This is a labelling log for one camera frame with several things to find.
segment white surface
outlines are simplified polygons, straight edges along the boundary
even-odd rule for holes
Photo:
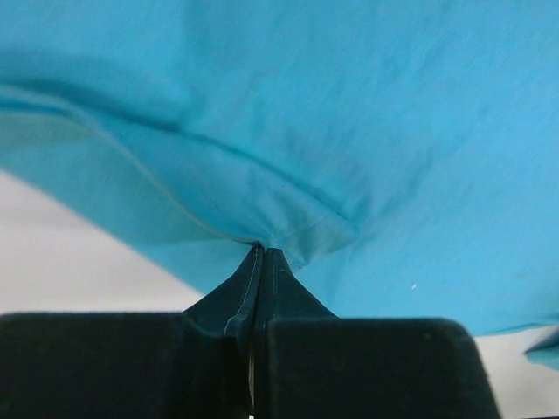
[[[201,297],[70,210],[1,172],[0,251],[0,313],[176,311]],[[559,416],[559,373],[532,365],[522,355],[548,332],[477,339],[505,419]]]

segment blue fabric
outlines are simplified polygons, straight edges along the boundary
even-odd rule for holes
[[[0,164],[202,292],[559,322],[559,3],[8,0]]]

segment blue cloth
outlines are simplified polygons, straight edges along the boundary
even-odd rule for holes
[[[559,322],[559,3],[8,0],[0,164],[202,292]]]

